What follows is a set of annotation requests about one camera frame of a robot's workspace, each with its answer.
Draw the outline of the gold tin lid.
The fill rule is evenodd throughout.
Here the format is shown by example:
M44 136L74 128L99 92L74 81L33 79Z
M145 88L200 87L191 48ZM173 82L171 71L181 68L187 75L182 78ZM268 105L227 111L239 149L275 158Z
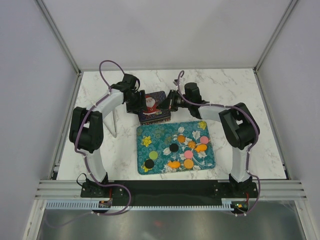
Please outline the gold tin lid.
M161 103L166 97L167 97L166 93L163 90L147 93L145 95L147 110L140 111L138 115L142 113L149 115L149 114L155 114L157 112L171 113L167 109L164 109L164 110L157 109L158 104Z

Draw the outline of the metal serving tongs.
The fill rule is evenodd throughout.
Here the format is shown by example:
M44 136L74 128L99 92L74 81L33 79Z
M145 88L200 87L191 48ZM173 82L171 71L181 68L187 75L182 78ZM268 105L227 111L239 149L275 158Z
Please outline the metal serving tongs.
M116 110L112 110L104 119L104 126L112 135L113 138L117 138L118 130L117 130L117 120L116 120Z

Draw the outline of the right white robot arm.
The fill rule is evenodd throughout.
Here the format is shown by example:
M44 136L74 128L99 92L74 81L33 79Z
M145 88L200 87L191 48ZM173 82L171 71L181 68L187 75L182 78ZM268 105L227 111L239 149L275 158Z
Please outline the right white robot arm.
M197 119L221 123L225 138L232 146L228 191L237 198L246 193L245 183L253 178L249 171L250 154L258 141L260 129L244 103L231 106L209 103L203 100L199 87L192 82L184 86L184 94L180 90L170 90L157 108L171 112L186 108Z

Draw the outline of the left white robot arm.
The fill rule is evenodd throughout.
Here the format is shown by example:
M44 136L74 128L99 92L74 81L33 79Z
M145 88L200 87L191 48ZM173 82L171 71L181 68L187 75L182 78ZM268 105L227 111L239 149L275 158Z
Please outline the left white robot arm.
M92 192L105 197L110 190L103 166L100 147L104 140L104 119L118 106L125 104L126 112L138 114L147 109L146 94L139 90L140 80L125 73L122 81L112 84L108 93L89 107L76 107L72 112L69 141L74 151L82 155Z

